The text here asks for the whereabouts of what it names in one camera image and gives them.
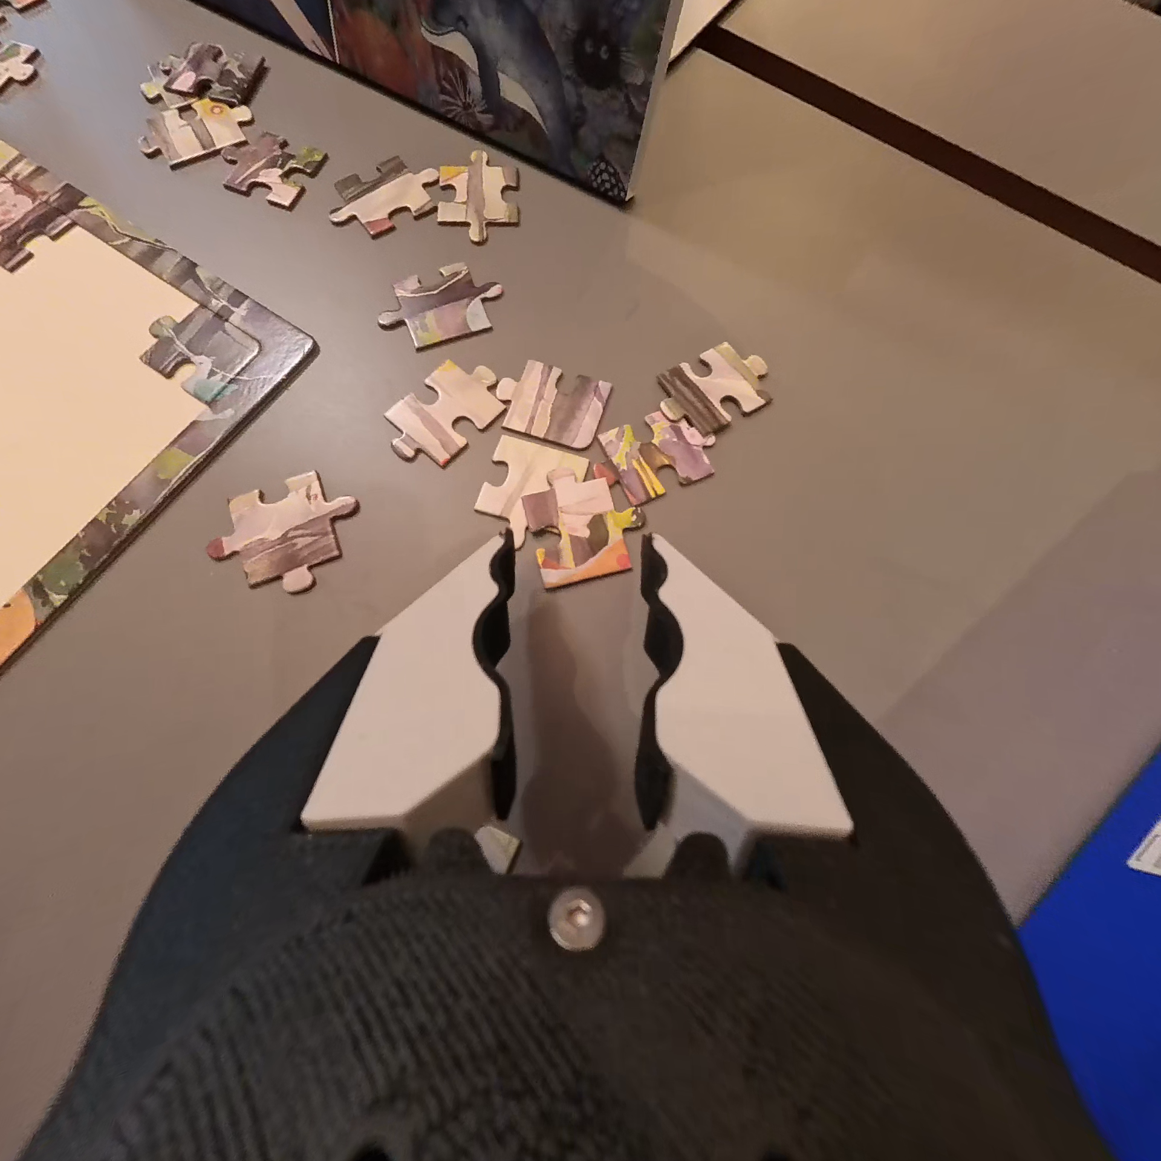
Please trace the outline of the blue plastic bin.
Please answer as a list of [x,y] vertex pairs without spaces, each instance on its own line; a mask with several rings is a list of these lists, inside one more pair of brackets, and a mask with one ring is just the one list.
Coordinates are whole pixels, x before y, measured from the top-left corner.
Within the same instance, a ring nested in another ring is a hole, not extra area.
[[1160,1159],[1160,758],[1020,927],[1073,1079],[1117,1159]]

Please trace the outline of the orange edged jigsaw piece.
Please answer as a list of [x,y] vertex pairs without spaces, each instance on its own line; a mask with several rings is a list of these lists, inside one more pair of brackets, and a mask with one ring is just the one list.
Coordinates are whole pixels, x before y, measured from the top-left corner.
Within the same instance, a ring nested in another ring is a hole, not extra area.
[[554,533],[559,538],[557,545],[537,549],[543,589],[631,571],[625,533],[644,527],[644,511],[615,509],[603,477],[579,481],[572,469],[554,469],[546,480],[548,488],[521,499],[530,533]]

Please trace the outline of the puzzle pieces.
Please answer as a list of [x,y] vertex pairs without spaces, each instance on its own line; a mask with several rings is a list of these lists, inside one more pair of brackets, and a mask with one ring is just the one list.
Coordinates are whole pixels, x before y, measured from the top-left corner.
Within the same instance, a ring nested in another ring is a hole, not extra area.
[[[398,429],[393,447],[401,458],[426,455],[441,466],[466,446],[456,422],[485,432],[503,421],[498,461],[510,469],[509,479],[505,487],[488,486],[478,509],[507,524],[517,551],[528,534],[521,499],[546,490],[552,470],[571,469],[579,481],[603,477],[610,487],[624,469],[640,469],[642,483],[651,486],[658,483],[660,468],[675,469],[686,484],[711,473],[705,450],[730,422],[722,403],[733,400],[745,412],[763,407],[769,396],[758,379],[766,364],[758,357],[738,358],[727,343],[705,353],[701,363],[705,372],[687,365],[673,370],[671,397],[646,418],[651,440],[635,441],[629,426],[599,434],[613,385],[585,376],[566,383],[559,368],[537,361],[514,381],[483,367],[469,372],[448,360],[426,378],[431,401],[409,394],[386,418]],[[496,824],[478,834],[494,834],[503,852],[519,848]]]

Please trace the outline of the white display board stand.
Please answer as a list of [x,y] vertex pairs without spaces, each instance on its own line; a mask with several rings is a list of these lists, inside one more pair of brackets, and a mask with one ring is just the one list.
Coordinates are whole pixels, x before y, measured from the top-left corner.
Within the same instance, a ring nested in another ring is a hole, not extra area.
[[675,64],[708,27],[716,24],[733,6],[736,2],[675,3],[677,16],[671,43],[671,64]]

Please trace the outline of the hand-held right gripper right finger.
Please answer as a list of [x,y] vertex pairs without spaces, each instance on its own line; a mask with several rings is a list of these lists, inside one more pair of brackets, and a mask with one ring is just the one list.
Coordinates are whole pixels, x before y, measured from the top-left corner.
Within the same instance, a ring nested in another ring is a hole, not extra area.
[[646,830],[636,877],[709,835],[730,871],[760,841],[847,841],[853,821],[774,635],[660,534],[642,549],[643,704],[633,791]]

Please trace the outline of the animal jigsaw puzzle board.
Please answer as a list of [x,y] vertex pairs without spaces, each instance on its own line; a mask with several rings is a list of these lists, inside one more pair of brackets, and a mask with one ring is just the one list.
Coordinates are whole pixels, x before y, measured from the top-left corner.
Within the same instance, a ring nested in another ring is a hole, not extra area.
[[253,421],[314,339],[2,147],[2,660]]

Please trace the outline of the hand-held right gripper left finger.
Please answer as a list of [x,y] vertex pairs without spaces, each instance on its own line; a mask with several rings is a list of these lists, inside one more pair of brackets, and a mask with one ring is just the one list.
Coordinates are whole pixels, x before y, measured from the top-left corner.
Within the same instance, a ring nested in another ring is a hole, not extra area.
[[300,813],[308,833],[396,831],[412,852],[443,830],[476,834],[516,801],[509,533],[393,618]]

